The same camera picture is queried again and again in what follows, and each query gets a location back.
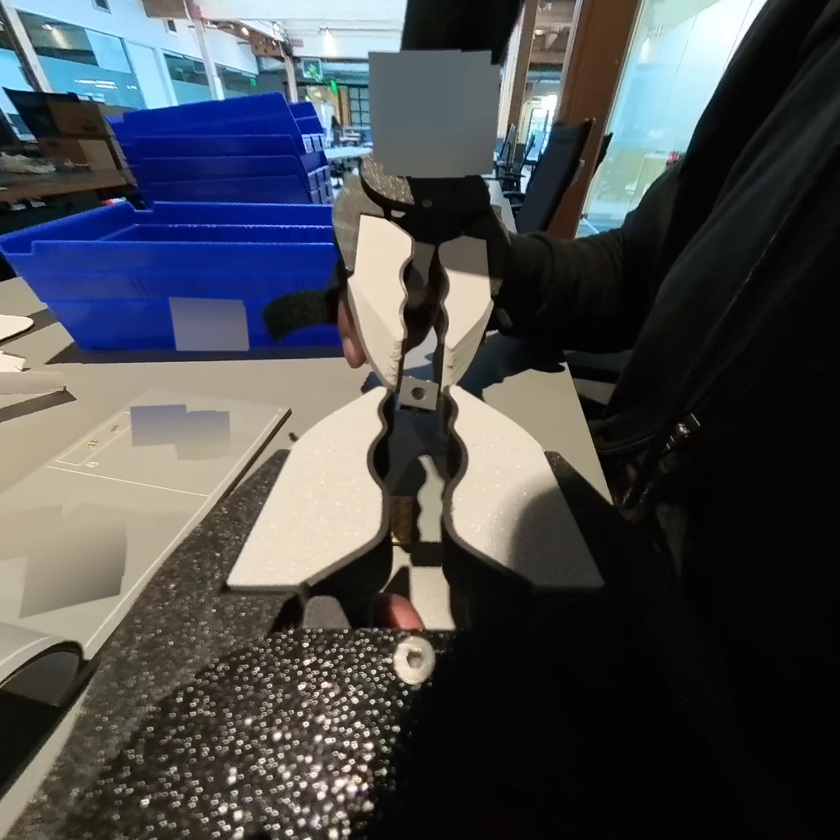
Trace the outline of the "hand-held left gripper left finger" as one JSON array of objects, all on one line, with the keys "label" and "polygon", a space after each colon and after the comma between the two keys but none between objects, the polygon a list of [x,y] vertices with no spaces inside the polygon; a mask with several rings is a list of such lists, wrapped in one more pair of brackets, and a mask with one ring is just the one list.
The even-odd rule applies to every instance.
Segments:
[{"label": "hand-held left gripper left finger", "polygon": [[315,585],[380,543],[389,503],[375,465],[393,393],[379,385],[292,446],[230,571],[230,590]]}]

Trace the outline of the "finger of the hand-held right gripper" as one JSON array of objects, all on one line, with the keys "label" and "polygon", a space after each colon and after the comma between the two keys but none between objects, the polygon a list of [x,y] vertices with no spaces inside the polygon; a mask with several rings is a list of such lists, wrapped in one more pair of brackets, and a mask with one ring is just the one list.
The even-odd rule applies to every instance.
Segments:
[{"label": "finger of the hand-held right gripper", "polygon": [[412,237],[394,222],[360,216],[353,273],[345,294],[367,362],[382,383],[397,391],[408,336],[404,273],[414,257]]},{"label": "finger of the hand-held right gripper", "polygon": [[439,391],[446,392],[474,360],[492,312],[487,243],[469,236],[447,241],[437,247],[433,268],[437,279],[433,366]]}]

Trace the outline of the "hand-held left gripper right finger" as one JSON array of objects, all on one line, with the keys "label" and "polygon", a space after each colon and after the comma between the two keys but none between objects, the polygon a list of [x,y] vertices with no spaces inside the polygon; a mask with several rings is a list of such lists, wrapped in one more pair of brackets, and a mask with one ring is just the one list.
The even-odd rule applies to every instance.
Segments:
[{"label": "hand-held left gripper right finger", "polygon": [[446,390],[446,534],[489,570],[535,590],[604,580],[543,448],[458,385]]}]

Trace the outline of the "small dark grey toy brick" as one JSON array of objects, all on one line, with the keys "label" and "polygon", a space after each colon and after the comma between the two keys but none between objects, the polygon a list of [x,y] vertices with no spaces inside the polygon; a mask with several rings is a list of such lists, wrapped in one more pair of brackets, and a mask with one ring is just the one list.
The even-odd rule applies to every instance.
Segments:
[{"label": "small dark grey toy brick", "polygon": [[438,412],[439,395],[440,386],[434,380],[404,374],[396,395],[396,408],[404,413],[432,416]]}]

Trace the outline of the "blue plastic bin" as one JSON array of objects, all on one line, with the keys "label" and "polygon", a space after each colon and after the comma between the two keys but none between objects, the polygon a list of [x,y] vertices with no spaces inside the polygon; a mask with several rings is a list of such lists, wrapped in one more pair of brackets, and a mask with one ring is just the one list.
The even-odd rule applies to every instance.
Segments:
[{"label": "blue plastic bin", "polygon": [[276,343],[265,306],[325,288],[336,257],[332,243],[41,242],[17,273],[87,350],[173,350],[172,298],[237,301],[226,324],[252,350]]},{"label": "blue plastic bin", "polygon": [[38,244],[333,245],[332,208],[283,203],[103,205],[2,237],[9,261]]}]

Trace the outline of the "person's right forearm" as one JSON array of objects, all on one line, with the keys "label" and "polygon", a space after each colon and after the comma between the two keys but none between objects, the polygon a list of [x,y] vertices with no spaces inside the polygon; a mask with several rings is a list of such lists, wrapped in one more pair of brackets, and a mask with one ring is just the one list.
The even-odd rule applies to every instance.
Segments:
[{"label": "person's right forearm", "polygon": [[490,327],[545,354],[629,351],[653,306],[668,226],[639,207],[589,237],[512,235]]}]

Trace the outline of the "grey desk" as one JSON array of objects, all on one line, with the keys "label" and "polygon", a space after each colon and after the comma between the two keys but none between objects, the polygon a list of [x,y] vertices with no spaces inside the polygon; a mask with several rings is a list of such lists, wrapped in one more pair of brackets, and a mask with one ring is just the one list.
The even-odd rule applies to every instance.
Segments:
[{"label": "grey desk", "polygon": [[[143,578],[131,608],[107,637],[90,689],[59,714],[47,740],[2,797],[2,838],[58,838],[68,811],[112,756],[121,750],[149,709],[185,684],[195,673],[230,651],[270,633],[284,602],[222,592],[224,576],[253,527],[270,486],[279,474],[292,435],[360,396],[370,369],[352,370],[335,349],[280,348],[218,358],[153,351],[87,352],[70,342],[46,305],[21,279],[2,282],[2,314],[31,316],[34,326],[2,350],[25,358],[37,371],[62,375],[68,393],[2,395],[2,495],[21,482],[31,492],[30,507],[55,506],[35,491],[52,485],[67,493],[92,483],[82,475],[45,465],[59,459],[82,433],[99,427],[147,391],[175,397],[201,396],[200,408],[227,409],[228,403],[258,403],[287,408],[290,415],[235,474],[227,495],[219,496],[204,520],[161,544],[174,554]],[[537,362],[517,339],[489,338],[461,385],[528,431],[542,448],[562,456],[581,478],[609,501],[602,466],[595,453],[572,375],[551,363]],[[421,615],[443,628],[435,610],[448,608],[442,571],[431,545],[440,540],[434,490],[440,484],[431,455],[422,487],[422,545],[414,550],[419,568],[410,573]]]}]

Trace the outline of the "person's right hand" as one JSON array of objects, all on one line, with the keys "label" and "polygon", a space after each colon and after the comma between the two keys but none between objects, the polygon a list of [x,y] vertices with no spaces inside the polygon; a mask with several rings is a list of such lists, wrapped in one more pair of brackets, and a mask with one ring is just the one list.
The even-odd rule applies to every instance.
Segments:
[{"label": "person's right hand", "polygon": [[342,292],[337,306],[337,326],[341,338],[343,357],[352,369],[360,369],[367,361],[361,336],[358,333],[349,299]]}]

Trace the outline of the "black office chair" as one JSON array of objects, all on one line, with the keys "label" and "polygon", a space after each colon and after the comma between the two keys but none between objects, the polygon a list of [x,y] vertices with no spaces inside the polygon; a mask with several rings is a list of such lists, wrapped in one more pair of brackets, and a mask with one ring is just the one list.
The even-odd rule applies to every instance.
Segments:
[{"label": "black office chair", "polygon": [[518,234],[548,231],[561,200],[582,171],[583,152],[594,126],[594,119],[554,124],[515,213]]}]

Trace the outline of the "stack of blue bins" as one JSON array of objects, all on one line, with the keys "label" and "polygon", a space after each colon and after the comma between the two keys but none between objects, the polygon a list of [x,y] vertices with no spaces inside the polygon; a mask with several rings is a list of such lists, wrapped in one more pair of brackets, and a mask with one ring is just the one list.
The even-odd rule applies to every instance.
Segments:
[{"label": "stack of blue bins", "polygon": [[271,92],[108,117],[145,205],[330,205],[323,126]]}]

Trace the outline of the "person's black jacket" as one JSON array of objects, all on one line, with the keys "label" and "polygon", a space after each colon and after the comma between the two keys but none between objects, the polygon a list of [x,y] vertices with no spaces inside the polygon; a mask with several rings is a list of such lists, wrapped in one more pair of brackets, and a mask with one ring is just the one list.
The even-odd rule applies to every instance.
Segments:
[{"label": "person's black jacket", "polygon": [[768,2],[682,160],[604,442],[728,694],[760,837],[838,838],[838,2]]}]

